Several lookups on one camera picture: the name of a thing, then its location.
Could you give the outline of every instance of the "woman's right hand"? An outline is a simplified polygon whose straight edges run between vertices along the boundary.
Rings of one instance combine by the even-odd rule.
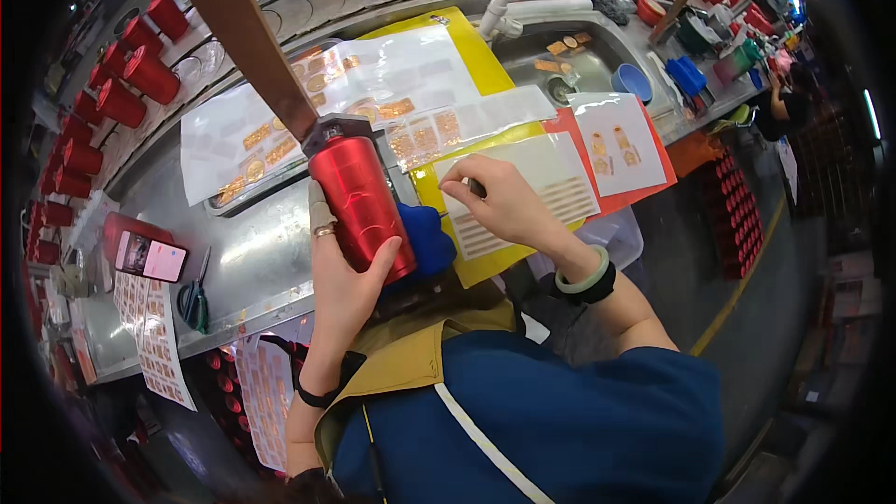
[[[470,191],[464,178],[481,183],[485,198]],[[477,222],[502,240],[541,252],[549,241],[569,233],[510,162],[470,154],[452,166],[439,188],[461,201]]]

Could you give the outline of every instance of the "scissors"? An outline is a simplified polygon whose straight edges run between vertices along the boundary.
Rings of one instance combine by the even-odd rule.
[[[203,259],[203,268],[199,271],[199,278],[180,287],[177,292],[177,311],[180,312],[184,322],[205,335],[209,327],[209,304],[203,290],[203,279],[205,271],[209,268],[209,256],[211,255],[211,246],[205,251],[205,259]]]

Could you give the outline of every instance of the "yellow mat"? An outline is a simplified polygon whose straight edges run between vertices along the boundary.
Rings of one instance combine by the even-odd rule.
[[[501,66],[501,63],[498,62],[498,59],[488,48],[486,42],[479,36],[476,28],[470,24],[467,18],[463,16],[463,13],[456,7],[433,10],[432,12],[421,14],[418,17],[412,17],[394,24],[389,24],[384,28],[380,28],[362,36],[360,39],[373,39],[375,37],[397,34],[398,32],[404,32],[411,29],[434,26],[441,23],[439,18],[449,20],[449,23],[446,26],[448,34],[451,36],[452,41],[454,41],[454,46],[457,47],[458,52],[461,54],[461,59],[463,59],[464,64],[467,66],[467,70],[473,78],[473,83],[476,84],[476,89],[478,89],[480,95],[492,95],[513,88],[513,81],[510,80],[510,77],[504,71],[504,67]],[[527,123],[525,125],[507,129],[499,135],[477,142],[476,144],[458,150],[457,152],[452,152],[440,159],[468,154],[499,144],[518,142],[523,139],[543,134],[545,134],[545,131],[541,128],[540,123]],[[417,188],[420,202],[428,207],[434,207],[439,212],[444,211],[444,200],[442,199],[442,192],[438,187],[438,179],[435,177],[433,165],[428,163],[411,170],[409,174],[411,181],[414,183],[414,187]],[[570,224],[569,229],[575,230],[583,223],[584,220],[579,220],[578,222]],[[457,238],[454,236],[454,230],[452,229],[451,222],[448,218],[442,219],[442,229],[445,233],[451,236],[452,241],[454,241],[454,247],[457,248],[458,253],[460,253],[460,246],[458,245]],[[511,245],[497,252],[489,253],[488,255],[470,261],[465,261],[462,256],[458,255],[454,260],[454,270],[457,271],[457,275],[461,279],[461,284],[464,288],[469,288],[470,286],[476,285],[476,283],[495,276],[507,269],[513,263],[516,263],[524,257],[528,257],[534,252],[535,250],[525,246]]]

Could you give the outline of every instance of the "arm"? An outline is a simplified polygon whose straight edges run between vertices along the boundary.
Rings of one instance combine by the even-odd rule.
[[[461,183],[463,178],[482,183],[486,197],[471,193]],[[454,164],[440,187],[461,201],[495,236],[545,253],[569,282],[581,282],[600,267],[599,253],[554,218],[513,164],[471,154]],[[637,346],[678,350],[647,299],[622,273],[616,274],[611,295],[594,304],[592,311],[616,336],[617,353]]]
[[[302,388],[314,396],[325,396],[340,383],[342,357],[374,310],[401,239],[387,240],[376,252],[370,268],[356,273],[342,256],[336,236],[318,235],[335,222],[320,185],[308,187],[311,214],[311,278],[315,286],[315,330],[311,333],[308,357],[299,372]],[[315,450],[315,426],[324,409],[309,406],[295,392],[286,419],[287,477],[320,467]]]
[[[771,75],[771,117],[776,120],[790,120],[784,100],[780,98],[781,81],[776,74]]]

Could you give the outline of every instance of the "stainless steel sink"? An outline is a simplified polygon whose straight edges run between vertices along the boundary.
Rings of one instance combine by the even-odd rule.
[[[599,12],[558,12],[529,17],[514,17],[523,24],[517,38],[497,36],[492,41],[492,52],[516,85],[535,84],[557,107],[569,105],[566,95],[575,92],[613,92],[610,79],[622,63],[633,64],[647,75],[653,98],[647,104],[651,117],[672,110],[666,89],[658,84],[646,60],[646,43],[637,47],[620,28]],[[585,32],[591,40],[577,54],[566,51],[558,58],[547,50],[554,42]],[[536,61],[566,62],[574,70],[570,75],[539,70]]]

